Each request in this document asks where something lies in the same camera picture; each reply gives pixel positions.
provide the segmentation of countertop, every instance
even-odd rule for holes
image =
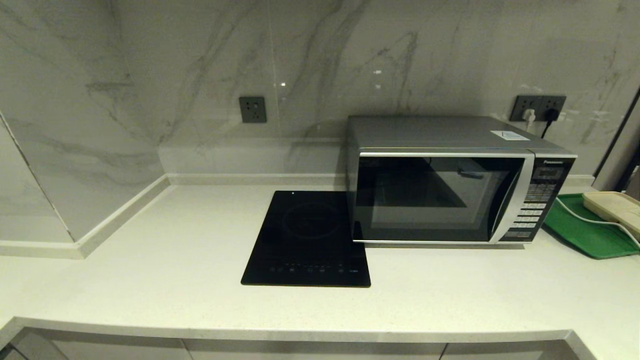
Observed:
[[[0,257],[0,345],[32,326],[239,340],[566,338],[597,359],[640,357],[640,257],[589,259],[544,231],[509,249],[367,248],[370,288],[243,286],[275,190],[333,186],[171,185],[85,260]]]

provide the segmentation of gray wall socket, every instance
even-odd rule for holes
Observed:
[[[242,122],[267,122],[267,109],[261,96],[240,97],[240,113]]]
[[[549,109],[562,111],[566,96],[563,95],[519,95],[513,105],[509,121],[525,121],[522,118],[526,109],[536,110],[536,121],[546,121],[545,113]]]

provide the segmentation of cabinet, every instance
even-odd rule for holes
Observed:
[[[184,340],[193,360],[439,360],[444,344]]]
[[[450,343],[441,360],[578,360],[565,341]]]
[[[0,360],[27,360],[19,352],[15,350],[9,350],[7,352],[0,352]]]
[[[25,329],[12,344],[26,360],[578,360],[561,340],[450,344],[181,340]]]
[[[26,329],[12,343],[28,360],[191,360],[180,339]]]

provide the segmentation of power cord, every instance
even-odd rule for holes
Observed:
[[[563,203],[560,199],[556,198],[556,201],[558,201],[558,204],[562,205],[562,207],[563,207],[565,210],[569,211],[569,214],[571,214],[571,215],[573,215],[573,216],[577,217],[578,219],[580,219],[580,220],[582,220],[582,221],[590,222],[590,223],[592,223],[592,224],[600,224],[600,225],[615,225],[615,226],[619,227],[622,231],[624,231],[624,232],[625,232],[625,234],[627,234],[627,236],[628,236],[629,238],[631,238],[631,240],[633,240],[633,242],[634,242],[634,243],[636,243],[636,246],[638,246],[638,248],[640,249],[640,243],[638,242],[638,240],[637,240],[633,235],[631,235],[631,233],[629,232],[629,230],[627,230],[627,228],[626,228],[626,227],[624,227],[624,226],[622,226],[622,225],[618,224],[617,222],[596,221],[596,220],[589,220],[589,219],[587,219],[587,218],[583,218],[582,216],[580,216],[580,215],[578,215],[578,214],[574,213],[570,208],[568,208],[568,207],[567,207],[567,205],[564,205],[564,203]]]
[[[559,116],[560,116],[560,112],[557,111],[556,109],[549,109],[545,111],[545,120],[547,121],[547,126],[545,126],[545,130],[542,132],[542,136],[540,138],[542,139],[545,138],[545,134],[547,133],[549,126],[551,126],[551,123],[556,121]]]

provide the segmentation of green tray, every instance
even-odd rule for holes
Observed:
[[[574,213],[589,220],[604,221],[582,205],[582,194],[558,195]],[[594,259],[609,259],[640,253],[635,243],[614,225],[592,224],[569,214],[554,202],[545,225],[577,250]]]

